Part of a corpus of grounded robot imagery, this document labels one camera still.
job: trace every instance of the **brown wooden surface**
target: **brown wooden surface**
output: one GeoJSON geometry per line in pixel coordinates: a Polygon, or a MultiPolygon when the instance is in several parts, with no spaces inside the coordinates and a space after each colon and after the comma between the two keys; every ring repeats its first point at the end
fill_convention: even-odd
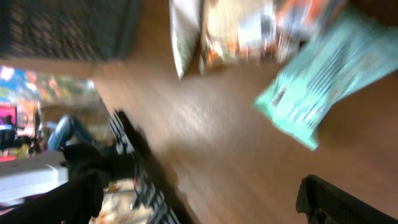
{"type": "Polygon", "coordinates": [[[339,102],[311,152],[252,107],[278,65],[244,65],[178,81],[167,1],[144,0],[132,55],[102,65],[106,106],[139,124],[198,223],[306,223],[295,201],[316,174],[398,218],[397,74],[339,102]]]}

